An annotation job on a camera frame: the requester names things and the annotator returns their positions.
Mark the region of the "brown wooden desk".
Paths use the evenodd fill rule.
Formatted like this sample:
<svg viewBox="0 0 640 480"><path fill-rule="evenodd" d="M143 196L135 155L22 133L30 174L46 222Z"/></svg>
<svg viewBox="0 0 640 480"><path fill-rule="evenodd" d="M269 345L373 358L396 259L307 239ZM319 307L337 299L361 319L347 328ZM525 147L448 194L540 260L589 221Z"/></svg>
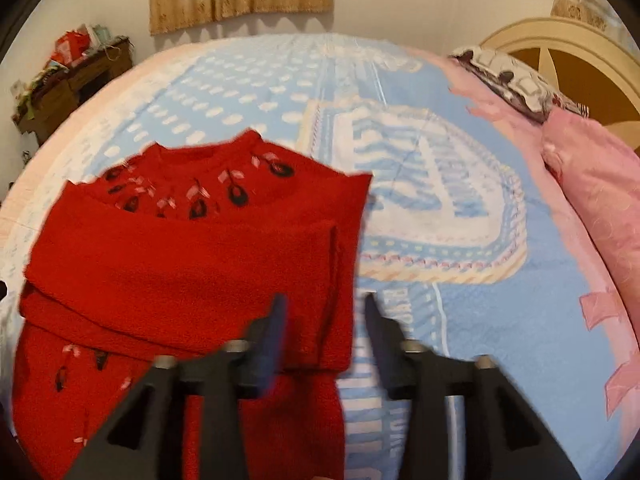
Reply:
<svg viewBox="0 0 640 480"><path fill-rule="evenodd" d="M42 145L75 110L132 66L131 42L118 36L75 67L46 70L18 98L13 123Z"/></svg>

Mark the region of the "beige curtain side window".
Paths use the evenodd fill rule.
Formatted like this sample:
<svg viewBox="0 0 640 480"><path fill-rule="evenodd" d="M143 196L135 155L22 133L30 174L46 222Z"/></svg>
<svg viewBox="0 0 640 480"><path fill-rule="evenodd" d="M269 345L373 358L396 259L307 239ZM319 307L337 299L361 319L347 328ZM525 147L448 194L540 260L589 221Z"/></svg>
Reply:
<svg viewBox="0 0 640 480"><path fill-rule="evenodd" d="M628 32L608 0L554 0L551 15L586 23L611 37Z"/></svg>

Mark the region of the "patterned grey white pillow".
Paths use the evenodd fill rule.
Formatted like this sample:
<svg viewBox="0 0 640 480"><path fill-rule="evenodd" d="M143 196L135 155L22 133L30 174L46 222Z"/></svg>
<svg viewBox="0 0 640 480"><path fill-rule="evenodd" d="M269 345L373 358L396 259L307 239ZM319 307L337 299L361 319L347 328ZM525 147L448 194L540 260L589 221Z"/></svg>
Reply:
<svg viewBox="0 0 640 480"><path fill-rule="evenodd" d="M590 116L588 106L574 102L544 76L510 54L472 46L457 48L450 58L533 122L546 122L553 107L583 118Z"/></svg>

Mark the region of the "red knitted sweater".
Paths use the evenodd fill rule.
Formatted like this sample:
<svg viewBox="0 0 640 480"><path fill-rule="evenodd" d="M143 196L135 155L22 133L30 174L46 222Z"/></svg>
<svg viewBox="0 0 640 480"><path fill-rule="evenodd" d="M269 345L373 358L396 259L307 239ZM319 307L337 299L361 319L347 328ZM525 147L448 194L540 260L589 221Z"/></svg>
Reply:
<svg viewBox="0 0 640 480"><path fill-rule="evenodd" d="M40 476L59 479L156 356L205 356L288 302L270 391L240 407L254 479L339 479L336 381L352 360L354 279L371 178L248 130L151 144L67 183L30 253L12 412Z"/></svg>

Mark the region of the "pink folded quilt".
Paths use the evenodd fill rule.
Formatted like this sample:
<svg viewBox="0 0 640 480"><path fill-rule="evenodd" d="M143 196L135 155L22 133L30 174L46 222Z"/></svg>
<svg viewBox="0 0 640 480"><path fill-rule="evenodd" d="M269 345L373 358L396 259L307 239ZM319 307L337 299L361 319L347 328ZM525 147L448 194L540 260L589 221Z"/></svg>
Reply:
<svg viewBox="0 0 640 480"><path fill-rule="evenodd" d="M542 154L629 310L639 307L639 157L594 120L552 110Z"/></svg>

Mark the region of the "cream round headboard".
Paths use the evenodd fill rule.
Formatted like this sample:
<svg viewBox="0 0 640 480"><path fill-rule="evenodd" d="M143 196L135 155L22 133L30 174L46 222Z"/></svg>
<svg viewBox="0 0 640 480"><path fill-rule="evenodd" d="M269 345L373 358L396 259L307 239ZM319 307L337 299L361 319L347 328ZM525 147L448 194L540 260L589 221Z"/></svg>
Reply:
<svg viewBox="0 0 640 480"><path fill-rule="evenodd" d="M526 18L493 32L482 46L538 70L639 151L639 61L599 29L569 18Z"/></svg>

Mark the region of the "blue polka dot bedsheet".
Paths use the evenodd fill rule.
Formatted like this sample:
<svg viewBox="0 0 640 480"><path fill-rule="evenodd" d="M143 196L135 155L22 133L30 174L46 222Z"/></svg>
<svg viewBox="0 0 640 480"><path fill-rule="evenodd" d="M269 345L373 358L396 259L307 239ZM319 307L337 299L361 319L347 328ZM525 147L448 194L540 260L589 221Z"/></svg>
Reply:
<svg viewBox="0 0 640 480"><path fill-rule="evenodd" d="M18 448L26 455L12 412L18 303L64 186L91 182L151 144L195 148L253 130L371 178L352 360L336 381L340 479L395 478L408 429L408 404L391 401L378 382L367 294L442 356L492 356L578 474L607 477L639 429L639 307L626 307L544 161L542 125L454 58L386 42L261 36L148 58L58 127L1 207L1 395Z"/></svg>

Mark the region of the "red gift bag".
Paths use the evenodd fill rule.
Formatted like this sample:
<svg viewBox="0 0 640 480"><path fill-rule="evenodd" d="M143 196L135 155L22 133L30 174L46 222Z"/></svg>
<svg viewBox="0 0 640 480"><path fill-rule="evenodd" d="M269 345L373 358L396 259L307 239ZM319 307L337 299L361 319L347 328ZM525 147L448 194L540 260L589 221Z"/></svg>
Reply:
<svg viewBox="0 0 640 480"><path fill-rule="evenodd" d="M90 48L91 39L88 32L66 32L55 41L51 60L65 66L73 66Z"/></svg>

